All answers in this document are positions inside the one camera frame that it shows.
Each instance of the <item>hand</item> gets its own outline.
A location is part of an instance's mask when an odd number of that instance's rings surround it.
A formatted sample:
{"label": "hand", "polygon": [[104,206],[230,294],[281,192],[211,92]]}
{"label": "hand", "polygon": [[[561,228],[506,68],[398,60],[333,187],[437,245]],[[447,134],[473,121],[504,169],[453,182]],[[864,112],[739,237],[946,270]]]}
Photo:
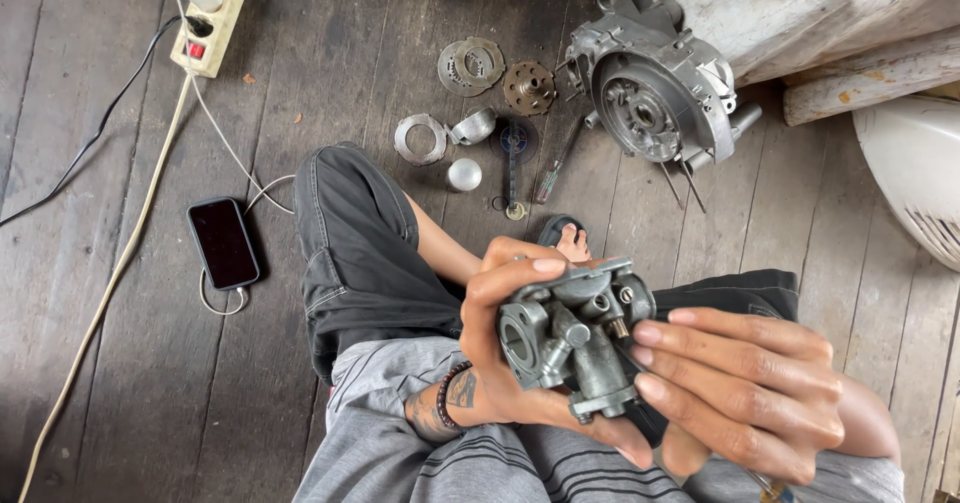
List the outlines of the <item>hand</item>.
{"label": "hand", "polygon": [[711,450],[791,484],[809,484],[818,451],[843,443],[834,349],[791,321],[720,312],[670,312],[671,324],[633,328],[640,395],[670,424],[663,460],[674,473],[700,470]]}
{"label": "hand", "polygon": [[[520,255],[526,259],[517,260]],[[460,350],[473,362],[471,373],[478,380],[476,394],[483,394],[482,400],[488,403],[485,409],[491,418],[485,422],[566,428],[615,447],[637,466],[647,468],[653,463],[653,452],[634,423],[625,417],[606,418],[597,413],[593,422],[581,425],[570,414],[566,394],[547,388],[521,390],[504,359],[497,334],[500,304],[522,286],[558,278],[568,264],[556,248],[498,237],[486,249],[480,273],[466,284],[466,299],[460,309],[463,321]],[[455,415],[454,410],[447,407],[451,417]]]}

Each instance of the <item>phone screen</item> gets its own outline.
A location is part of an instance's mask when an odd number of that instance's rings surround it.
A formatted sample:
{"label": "phone screen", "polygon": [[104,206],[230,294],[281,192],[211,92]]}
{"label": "phone screen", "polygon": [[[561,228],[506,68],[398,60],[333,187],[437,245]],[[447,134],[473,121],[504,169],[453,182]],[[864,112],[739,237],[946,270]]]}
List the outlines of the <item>phone screen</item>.
{"label": "phone screen", "polygon": [[260,268],[232,199],[198,203],[187,210],[187,217],[214,288],[233,289],[257,281]]}

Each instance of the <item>aluminum engine casing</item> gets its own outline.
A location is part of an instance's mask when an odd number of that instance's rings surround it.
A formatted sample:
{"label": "aluminum engine casing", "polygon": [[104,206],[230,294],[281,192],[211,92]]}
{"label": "aluminum engine casing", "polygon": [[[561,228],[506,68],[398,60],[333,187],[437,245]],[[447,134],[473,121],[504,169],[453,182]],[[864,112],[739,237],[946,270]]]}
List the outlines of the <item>aluminum engine casing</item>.
{"label": "aluminum engine casing", "polygon": [[[593,100],[624,153],[653,162],[677,154],[697,166],[734,153],[745,129],[728,117],[737,108],[730,64],[688,29],[674,0],[597,0],[604,16],[582,24],[566,49],[566,71]],[[759,112],[750,115],[749,126]]]}

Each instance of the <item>screwdriver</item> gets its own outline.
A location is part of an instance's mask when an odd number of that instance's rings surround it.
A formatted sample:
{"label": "screwdriver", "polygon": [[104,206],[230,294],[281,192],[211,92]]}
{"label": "screwdriver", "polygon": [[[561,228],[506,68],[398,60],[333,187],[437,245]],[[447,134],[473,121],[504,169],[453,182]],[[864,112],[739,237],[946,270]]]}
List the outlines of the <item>screwdriver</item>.
{"label": "screwdriver", "polygon": [[539,203],[540,205],[546,204],[546,199],[549,198],[550,193],[553,192],[554,183],[557,181],[560,168],[564,165],[564,160],[567,160],[568,155],[570,155],[570,150],[573,149],[573,144],[576,143],[577,136],[580,135],[580,128],[584,125],[585,117],[586,115],[577,117],[577,123],[573,125],[573,129],[570,130],[570,135],[566,138],[566,145],[563,147],[563,152],[559,154],[559,157],[554,160],[550,168],[547,169],[543,180],[540,182],[539,188],[536,189],[534,203]]}

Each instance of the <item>tattoo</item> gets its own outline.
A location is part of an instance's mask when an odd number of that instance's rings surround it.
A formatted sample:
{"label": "tattoo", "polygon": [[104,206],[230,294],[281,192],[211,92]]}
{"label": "tattoo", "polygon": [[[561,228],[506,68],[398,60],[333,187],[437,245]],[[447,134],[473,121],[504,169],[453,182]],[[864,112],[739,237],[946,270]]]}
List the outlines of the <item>tattoo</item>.
{"label": "tattoo", "polygon": [[413,425],[416,435],[428,442],[445,444],[460,435],[460,431],[448,428],[440,419],[440,414],[437,412],[437,386],[435,385],[427,386],[407,398],[403,409],[407,422]]}
{"label": "tattoo", "polygon": [[446,403],[462,408],[474,407],[474,392],[477,389],[477,377],[472,370],[466,370],[454,376],[446,392]]}

